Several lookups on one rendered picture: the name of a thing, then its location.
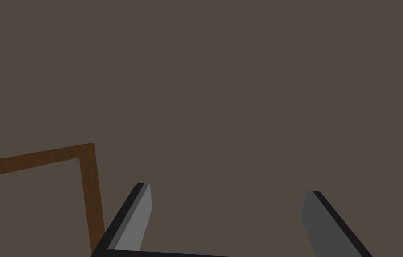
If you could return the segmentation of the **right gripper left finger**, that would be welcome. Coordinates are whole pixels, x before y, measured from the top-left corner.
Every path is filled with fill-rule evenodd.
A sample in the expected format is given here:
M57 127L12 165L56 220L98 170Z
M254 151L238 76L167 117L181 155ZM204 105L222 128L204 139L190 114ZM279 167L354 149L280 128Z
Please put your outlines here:
M151 185L138 183L106 229L96 252L139 251L152 212Z

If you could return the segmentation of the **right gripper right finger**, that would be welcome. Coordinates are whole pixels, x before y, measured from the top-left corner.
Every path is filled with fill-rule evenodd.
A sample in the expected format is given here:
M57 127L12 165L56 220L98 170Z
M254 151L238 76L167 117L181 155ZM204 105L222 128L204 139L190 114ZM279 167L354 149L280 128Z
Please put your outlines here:
M316 257L373 257L319 191L306 191L301 212Z

